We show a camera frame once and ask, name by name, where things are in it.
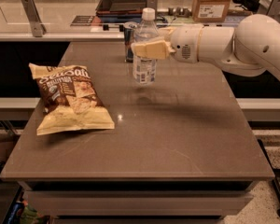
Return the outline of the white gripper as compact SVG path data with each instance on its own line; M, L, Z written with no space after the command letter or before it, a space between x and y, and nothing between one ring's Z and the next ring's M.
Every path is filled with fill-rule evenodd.
M173 57L179 62L196 63L202 31L202 24L190 24L178 28L162 27L159 29L161 38L133 42L132 52L138 57L161 60L167 59L173 53Z

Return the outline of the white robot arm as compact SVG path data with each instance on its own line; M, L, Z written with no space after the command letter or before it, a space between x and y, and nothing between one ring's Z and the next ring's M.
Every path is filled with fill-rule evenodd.
M262 14L241 20L236 27L200 23L160 29L160 35L132 43L133 54L182 63L210 63L243 77L268 71L280 81L280 23Z

